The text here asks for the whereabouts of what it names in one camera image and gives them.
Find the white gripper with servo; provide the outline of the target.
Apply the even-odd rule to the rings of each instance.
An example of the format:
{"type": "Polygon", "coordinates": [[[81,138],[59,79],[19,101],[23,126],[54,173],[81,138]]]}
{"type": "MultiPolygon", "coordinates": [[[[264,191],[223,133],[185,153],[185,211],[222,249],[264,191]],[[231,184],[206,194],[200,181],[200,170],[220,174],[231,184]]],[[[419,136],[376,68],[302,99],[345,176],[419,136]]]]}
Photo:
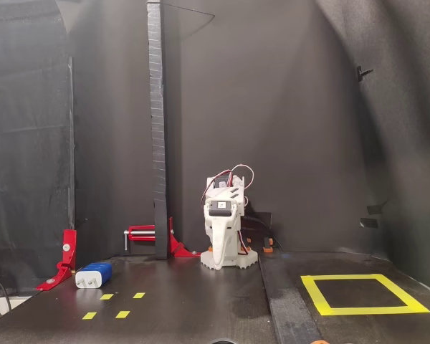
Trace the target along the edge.
{"type": "Polygon", "coordinates": [[[237,203],[227,199],[207,199],[204,204],[204,220],[211,238],[214,269],[223,267],[226,247],[233,235],[237,218],[237,203]]]}

